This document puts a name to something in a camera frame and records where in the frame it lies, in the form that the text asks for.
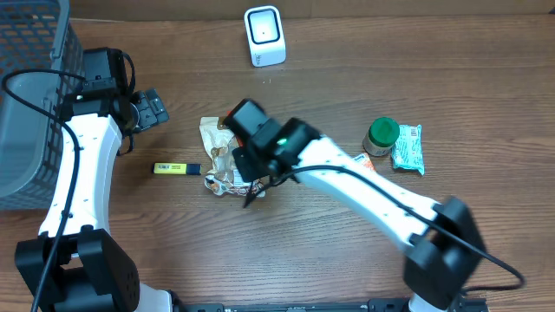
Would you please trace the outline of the beige brown snack pouch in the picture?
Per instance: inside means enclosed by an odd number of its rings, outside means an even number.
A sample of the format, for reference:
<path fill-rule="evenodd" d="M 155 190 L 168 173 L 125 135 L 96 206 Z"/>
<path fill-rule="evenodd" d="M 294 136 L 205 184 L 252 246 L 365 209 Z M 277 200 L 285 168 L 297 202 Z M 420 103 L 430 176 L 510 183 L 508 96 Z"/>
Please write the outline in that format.
<path fill-rule="evenodd" d="M 212 168 L 207 172 L 220 182 L 233 184 L 237 168 L 232 152 L 239 147 L 235 134 L 223 125 L 223 117 L 202 117 L 199 130 Z"/>

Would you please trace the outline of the silver red crinkled wrapper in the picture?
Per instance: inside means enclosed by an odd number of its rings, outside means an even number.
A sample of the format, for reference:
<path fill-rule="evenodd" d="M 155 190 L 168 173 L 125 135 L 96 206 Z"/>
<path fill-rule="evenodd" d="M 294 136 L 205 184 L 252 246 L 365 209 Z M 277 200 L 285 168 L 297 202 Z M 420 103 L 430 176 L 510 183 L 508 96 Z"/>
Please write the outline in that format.
<path fill-rule="evenodd" d="M 234 184 L 229 184 L 217 180 L 213 174 L 207 174 L 204 177 L 204 183 L 207 189 L 212 191 L 214 195 L 220 197 L 224 195 L 237 195 L 244 197 L 249 194 L 254 194 L 263 186 L 262 182 L 259 179 L 255 180 L 254 182 L 246 182 L 242 185 L 235 186 Z"/>

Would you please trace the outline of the yellow highlighter marker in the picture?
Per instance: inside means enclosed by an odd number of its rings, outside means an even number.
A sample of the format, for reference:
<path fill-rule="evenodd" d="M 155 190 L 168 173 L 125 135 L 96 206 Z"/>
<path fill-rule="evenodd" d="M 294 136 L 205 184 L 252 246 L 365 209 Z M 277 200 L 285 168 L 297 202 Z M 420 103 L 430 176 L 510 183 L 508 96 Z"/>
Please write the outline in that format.
<path fill-rule="evenodd" d="M 153 173 L 166 175 L 200 175 L 201 164 L 154 163 Z"/>

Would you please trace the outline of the small orange snack packet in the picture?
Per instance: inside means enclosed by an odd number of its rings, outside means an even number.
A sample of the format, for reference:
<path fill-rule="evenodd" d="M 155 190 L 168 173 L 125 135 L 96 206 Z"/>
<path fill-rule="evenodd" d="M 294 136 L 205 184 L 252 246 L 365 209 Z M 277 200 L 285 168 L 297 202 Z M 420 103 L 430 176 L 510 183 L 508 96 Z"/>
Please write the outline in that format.
<path fill-rule="evenodd" d="M 356 163 L 361 164 L 364 167 L 367 167 L 371 171 L 375 171 L 375 167 L 367 153 L 360 153 L 353 158 Z"/>

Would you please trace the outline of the green lid knorr cup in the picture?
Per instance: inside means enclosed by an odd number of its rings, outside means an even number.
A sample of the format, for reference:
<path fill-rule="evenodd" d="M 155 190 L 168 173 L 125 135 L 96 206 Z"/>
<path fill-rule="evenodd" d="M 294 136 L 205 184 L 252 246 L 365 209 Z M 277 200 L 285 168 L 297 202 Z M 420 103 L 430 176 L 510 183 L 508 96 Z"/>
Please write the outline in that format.
<path fill-rule="evenodd" d="M 400 135 L 400 126 L 389 118 L 381 117 L 373 121 L 362 141 L 364 150 L 372 156 L 388 154 Z"/>

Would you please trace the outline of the teal orange tissue pack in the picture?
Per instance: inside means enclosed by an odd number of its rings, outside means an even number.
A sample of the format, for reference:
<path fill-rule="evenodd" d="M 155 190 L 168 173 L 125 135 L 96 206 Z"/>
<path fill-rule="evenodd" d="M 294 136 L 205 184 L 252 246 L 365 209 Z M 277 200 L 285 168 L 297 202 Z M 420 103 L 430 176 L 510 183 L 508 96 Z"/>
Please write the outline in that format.
<path fill-rule="evenodd" d="M 416 171 L 425 174 L 421 147 L 421 125 L 400 125 L 400 134 L 392 148 L 391 159 L 394 169 Z"/>

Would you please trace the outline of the red snack stick packet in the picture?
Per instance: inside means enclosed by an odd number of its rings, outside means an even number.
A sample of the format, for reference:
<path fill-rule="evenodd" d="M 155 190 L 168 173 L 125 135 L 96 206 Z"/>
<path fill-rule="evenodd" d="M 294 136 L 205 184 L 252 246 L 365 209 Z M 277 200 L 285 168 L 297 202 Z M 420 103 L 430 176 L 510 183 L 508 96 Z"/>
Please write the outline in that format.
<path fill-rule="evenodd" d="M 225 116 L 220 116 L 218 119 L 218 130 L 228 130 L 229 127 L 224 123 Z M 243 142 L 241 139 L 235 138 L 238 143 L 238 146 L 243 146 Z"/>

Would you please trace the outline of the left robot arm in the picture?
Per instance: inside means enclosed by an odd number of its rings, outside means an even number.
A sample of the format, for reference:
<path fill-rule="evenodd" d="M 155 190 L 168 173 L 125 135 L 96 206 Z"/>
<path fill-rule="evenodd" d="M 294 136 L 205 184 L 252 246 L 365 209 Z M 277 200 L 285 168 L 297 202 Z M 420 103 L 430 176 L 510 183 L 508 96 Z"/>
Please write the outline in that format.
<path fill-rule="evenodd" d="M 109 233 L 108 202 L 121 143 L 168 121 L 155 89 L 135 88 L 131 57 L 87 49 L 85 72 L 52 120 L 62 127 L 62 162 L 35 239 L 16 246 L 16 266 L 34 311 L 178 311 L 170 290 L 142 283 Z"/>

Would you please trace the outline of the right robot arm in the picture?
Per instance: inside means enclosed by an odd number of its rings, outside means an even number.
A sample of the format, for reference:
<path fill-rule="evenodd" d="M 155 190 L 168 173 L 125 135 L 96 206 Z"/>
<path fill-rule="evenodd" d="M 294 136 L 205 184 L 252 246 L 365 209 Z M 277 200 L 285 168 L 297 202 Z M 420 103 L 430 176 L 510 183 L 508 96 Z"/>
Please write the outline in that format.
<path fill-rule="evenodd" d="M 223 120 L 239 141 L 233 154 L 245 180 L 287 179 L 319 190 L 374 224 L 404 254 L 407 311 L 448 311 L 485 249 L 470 209 L 451 197 L 441 204 L 408 191 L 354 161 L 308 123 L 285 124 L 257 102 L 242 100 Z"/>

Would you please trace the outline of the white barcode scanner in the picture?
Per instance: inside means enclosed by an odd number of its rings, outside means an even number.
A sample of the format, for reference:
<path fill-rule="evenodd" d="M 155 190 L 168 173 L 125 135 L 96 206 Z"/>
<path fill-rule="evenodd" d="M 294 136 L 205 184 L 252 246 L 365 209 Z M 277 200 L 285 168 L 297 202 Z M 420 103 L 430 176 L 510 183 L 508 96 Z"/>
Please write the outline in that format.
<path fill-rule="evenodd" d="M 262 68 L 286 60 L 286 44 L 279 10 L 273 5 L 258 6 L 244 13 L 251 64 Z"/>

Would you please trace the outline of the grey plastic mesh basket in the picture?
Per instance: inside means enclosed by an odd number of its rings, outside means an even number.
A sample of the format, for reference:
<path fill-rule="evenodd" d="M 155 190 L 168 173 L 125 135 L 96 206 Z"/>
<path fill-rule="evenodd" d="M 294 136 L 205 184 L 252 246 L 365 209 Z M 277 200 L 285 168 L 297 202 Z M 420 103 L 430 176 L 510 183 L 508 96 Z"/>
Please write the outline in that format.
<path fill-rule="evenodd" d="M 1 75 L 7 86 L 52 114 L 84 76 L 83 50 L 68 0 L 1 0 Z M 47 209 L 62 157 L 62 130 L 48 117 L 1 94 L 1 208 Z"/>

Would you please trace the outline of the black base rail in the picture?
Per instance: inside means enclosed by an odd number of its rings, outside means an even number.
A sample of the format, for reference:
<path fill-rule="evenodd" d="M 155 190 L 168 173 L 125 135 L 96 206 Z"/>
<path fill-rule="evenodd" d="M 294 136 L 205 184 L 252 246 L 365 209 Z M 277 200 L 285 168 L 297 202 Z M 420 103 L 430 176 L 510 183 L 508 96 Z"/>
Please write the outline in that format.
<path fill-rule="evenodd" d="M 367 302 L 290 303 L 223 305 L 221 303 L 182 304 L 179 312 L 401 312 L 408 311 L 407 299 L 371 299 Z"/>

